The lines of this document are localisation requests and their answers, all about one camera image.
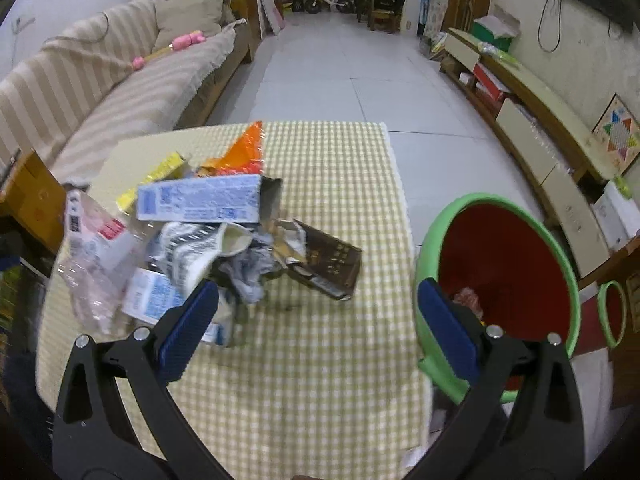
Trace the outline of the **blue white milk carton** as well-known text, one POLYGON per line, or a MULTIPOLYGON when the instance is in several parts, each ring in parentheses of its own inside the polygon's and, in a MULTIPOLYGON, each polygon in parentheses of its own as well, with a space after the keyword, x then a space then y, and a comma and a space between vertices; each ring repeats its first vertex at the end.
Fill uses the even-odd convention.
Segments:
MULTIPOLYGON (((228 347, 232 343, 234 329, 234 303, 228 299, 224 288, 218 289, 218 307, 202 337, 206 344, 228 347)), ((181 292, 165 274, 137 269, 130 278, 122 300, 122 312, 143 323, 154 325, 167 310, 184 303, 181 292)))

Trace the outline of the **crushed clear plastic bottle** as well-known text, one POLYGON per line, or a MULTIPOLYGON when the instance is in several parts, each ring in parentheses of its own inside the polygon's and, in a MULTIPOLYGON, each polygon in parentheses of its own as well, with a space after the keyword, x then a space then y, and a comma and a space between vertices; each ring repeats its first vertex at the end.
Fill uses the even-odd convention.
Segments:
POLYGON ((144 253, 143 236, 85 192, 66 195, 68 256, 58 265, 77 321, 90 333, 121 335, 122 300, 144 253))

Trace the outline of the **crushed patterned paper cup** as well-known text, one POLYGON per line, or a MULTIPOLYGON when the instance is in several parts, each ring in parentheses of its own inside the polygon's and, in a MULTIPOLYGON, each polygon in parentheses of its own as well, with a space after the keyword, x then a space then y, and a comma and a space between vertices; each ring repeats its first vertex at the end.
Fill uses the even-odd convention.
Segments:
POLYGON ((168 222, 157 237, 156 265, 186 298, 216 260, 239 255, 252 240, 253 232, 235 223, 168 222))

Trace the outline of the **yellow carton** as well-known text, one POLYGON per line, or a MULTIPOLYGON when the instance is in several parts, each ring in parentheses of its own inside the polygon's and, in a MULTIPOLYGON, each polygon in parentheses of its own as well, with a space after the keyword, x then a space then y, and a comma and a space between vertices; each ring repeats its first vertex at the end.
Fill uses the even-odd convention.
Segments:
POLYGON ((189 169, 188 161, 178 152, 171 152, 154 166, 138 183, 117 197, 120 212, 129 214, 138 197, 138 187, 163 180, 180 179, 189 169))

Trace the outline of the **brown cigarette pack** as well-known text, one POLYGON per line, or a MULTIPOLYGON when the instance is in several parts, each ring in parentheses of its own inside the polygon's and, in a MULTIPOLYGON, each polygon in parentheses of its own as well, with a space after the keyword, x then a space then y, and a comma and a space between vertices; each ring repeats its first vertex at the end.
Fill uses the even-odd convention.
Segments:
POLYGON ((303 285, 337 300, 352 299, 359 278, 362 250, 304 222, 303 261, 288 264, 288 273, 303 285))

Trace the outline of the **long blue toothpaste box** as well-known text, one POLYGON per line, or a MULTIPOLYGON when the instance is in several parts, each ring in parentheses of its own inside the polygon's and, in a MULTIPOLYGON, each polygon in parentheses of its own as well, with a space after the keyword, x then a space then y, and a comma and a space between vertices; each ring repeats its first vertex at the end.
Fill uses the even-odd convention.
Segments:
POLYGON ((261 174, 187 178, 140 185, 138 220, 257 224, 277 217, 283 181, 261 174))

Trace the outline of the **pink foil snack wrapper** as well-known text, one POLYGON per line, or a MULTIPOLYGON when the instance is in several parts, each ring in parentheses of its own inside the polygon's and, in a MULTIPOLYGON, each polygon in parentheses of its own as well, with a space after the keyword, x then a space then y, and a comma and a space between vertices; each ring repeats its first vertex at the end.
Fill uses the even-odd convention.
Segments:
POLYGON ((465 287, 456 292, 454 294, 454 302, 469 308, 479 320, 483 319, 484 312, 480 306, 480 298, 472 288, 465 287))

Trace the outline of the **grey paper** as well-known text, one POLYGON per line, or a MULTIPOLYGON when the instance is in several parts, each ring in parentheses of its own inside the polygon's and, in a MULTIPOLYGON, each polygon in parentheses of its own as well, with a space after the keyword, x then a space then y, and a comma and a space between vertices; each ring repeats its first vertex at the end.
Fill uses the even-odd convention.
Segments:
POLYGON ((257 304, 265 295, 264 281, 281 270, 272 244, 253 242, 224 260, 218 270, 229 280, 243 304, 257 304))

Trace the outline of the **small red green-rimmed bin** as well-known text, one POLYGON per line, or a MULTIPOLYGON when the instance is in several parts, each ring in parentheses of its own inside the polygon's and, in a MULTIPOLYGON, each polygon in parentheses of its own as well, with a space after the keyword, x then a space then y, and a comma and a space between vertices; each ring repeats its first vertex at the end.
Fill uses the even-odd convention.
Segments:
POLYGON ((613 350, 623 340, 627 321, 627 299, 618 281, 592 283, 579 292, 582 322, 575 356, 602 349, 613 350))

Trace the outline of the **white shoe box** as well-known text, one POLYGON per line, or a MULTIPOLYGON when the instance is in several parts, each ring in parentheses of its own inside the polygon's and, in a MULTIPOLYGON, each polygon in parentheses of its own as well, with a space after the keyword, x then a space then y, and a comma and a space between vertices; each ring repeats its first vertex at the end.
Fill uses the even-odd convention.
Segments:
POLYGON ((626 246, 640 230, 640 212, 632 198, 625 198, 614 182, 608 181, 592 212, 612 252, 626 246))

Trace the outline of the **orange snack wrapper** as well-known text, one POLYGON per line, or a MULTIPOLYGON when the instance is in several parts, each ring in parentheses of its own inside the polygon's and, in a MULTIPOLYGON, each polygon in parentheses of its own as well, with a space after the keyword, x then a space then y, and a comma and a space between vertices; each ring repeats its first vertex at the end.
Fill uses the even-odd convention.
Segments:
POLYGON ((221 158, 209 158, 198 168, 199 177, 262 174, 262 122, 253 122, 221 158))

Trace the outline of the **striped beige sofa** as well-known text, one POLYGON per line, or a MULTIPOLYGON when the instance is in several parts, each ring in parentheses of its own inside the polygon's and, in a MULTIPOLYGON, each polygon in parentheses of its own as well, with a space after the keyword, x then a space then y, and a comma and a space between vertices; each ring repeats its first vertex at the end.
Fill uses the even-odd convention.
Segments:
POLYGON ((160 33, 154 0, 134 0, 67 27, 1 83, 1 162, 36 152, 61 183, 88 184, 122 141, 204 125, 252 56, 236 20, 202 44, 141 70, 160 33))

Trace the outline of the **green white box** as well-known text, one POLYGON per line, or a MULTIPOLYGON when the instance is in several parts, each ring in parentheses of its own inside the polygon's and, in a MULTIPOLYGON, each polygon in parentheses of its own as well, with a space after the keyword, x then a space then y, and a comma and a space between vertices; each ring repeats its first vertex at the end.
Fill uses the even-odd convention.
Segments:
POLYGON ((512 41, 521 33, 521 22, 501 6, 494 6, 491 12, 476 18, 471 34, 478 40, 492 44, 504 52, 509 52, 512 41))

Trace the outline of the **beige sofa cushion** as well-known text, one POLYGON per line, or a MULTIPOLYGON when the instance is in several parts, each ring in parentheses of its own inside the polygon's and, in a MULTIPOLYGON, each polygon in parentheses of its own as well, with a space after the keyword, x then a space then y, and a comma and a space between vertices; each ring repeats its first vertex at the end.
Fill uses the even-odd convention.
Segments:
POLYGON ((206 37, 222 29, 224 0, 162 0, 155 3, 158 34, 153 52, 168 47, 177 37, 199 30, 206 37))

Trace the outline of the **white balance bike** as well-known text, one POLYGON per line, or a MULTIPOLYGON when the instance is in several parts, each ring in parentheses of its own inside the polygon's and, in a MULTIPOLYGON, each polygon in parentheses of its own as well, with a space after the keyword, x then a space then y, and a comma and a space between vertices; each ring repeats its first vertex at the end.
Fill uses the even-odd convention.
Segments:
POLYGON ((308 14, 318 14, 322 9, 349 14, 355 11, 355 3, 352 0, 306 0, 304 3, 304 11, 308 14))

